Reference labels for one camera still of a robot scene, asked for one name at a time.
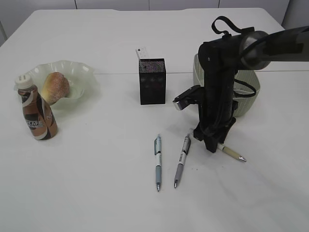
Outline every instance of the pen tip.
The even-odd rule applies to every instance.
[[[244,157],[239,157],[239,159],[240,159],[241,161],[247,162],[247,160],[246,160]]]

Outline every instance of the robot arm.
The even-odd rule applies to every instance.
[[[231,36],[215,27],[216,20],[225,21],[240,35]],[[199,124],[194,137],[204,141],[215,152],[235,123],[233,112],[234,76],[238,70],[260,70],[271,61],[309,61],[309,27],[280,31],[268,35],[254,28],[239,29],[224,16],[218,17],[212,29],[225,35],[218,40],[204,42],[198,59],[204,70],[204,87],[194,86],[173,101],[176,108],[198,104]]]

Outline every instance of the black pen holder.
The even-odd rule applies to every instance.
[[[165,104],[166,69],[164,59],[140,59],[140,104]]]

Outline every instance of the bottle label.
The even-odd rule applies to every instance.
[[[57,133],[57,124],[50,106],[40,96],[37,88],[31,92],[20,92],[23,113],[28,127],[37,140],[45,140]]]
[[[26,120],[26,122],[27,122],[27,124],[28,124],[28,126],[30,128],[34,128],[34,129],[35,128],[41,128],[41,127],[44,126],[42,121],[29,121],[29,120]]]

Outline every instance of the bread roll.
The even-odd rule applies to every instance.
[[[51,105],[65,97],[69,91],[69,82],[64,75],[60,72],[53,72],[47,76],[41,96]]]

